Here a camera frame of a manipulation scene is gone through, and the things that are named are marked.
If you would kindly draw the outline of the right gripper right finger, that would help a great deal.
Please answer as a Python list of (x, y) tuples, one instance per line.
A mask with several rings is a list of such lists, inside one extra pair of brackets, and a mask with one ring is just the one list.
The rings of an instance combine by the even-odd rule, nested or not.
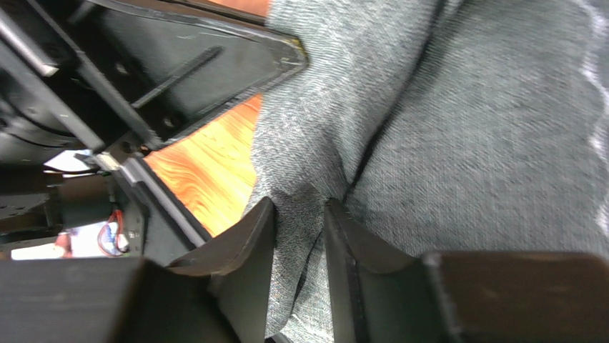
[(336, 342), (606, 342), (608, 261), (575, 252), (411, 257), (325, 205)]

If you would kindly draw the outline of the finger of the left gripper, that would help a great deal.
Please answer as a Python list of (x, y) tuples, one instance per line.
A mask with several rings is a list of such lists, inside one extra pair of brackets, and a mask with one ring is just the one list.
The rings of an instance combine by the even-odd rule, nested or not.
[(73, 1), (83, 94), (115, 141), (151, 148), (188, 136), (307, 66), (298, 38), (188, 1)]

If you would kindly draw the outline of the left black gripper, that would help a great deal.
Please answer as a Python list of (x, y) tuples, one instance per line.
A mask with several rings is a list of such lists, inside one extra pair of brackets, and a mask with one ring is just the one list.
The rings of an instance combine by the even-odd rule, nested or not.
[(121, 43), (150, 12), (131, 1), (1, 3), (1, 165), (37, 166), (67, 149), (162, 147), (162, 92)]

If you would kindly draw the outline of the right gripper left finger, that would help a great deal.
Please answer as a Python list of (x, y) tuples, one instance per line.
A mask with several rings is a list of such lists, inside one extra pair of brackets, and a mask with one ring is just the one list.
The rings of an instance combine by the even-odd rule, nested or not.
[(263, 342), (275, 207), (260, 200), (162, 267), (144, 258), (1, 263), (3, 342)]

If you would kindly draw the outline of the grey felt napkin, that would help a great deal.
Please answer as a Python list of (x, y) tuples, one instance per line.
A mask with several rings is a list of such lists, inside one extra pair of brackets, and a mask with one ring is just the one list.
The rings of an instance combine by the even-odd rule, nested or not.
[(264, 95), (265, 334), (333, 340), (323, 206), (411, 254), (608, 255), (606, 1), (273, 1), (309, 67)]

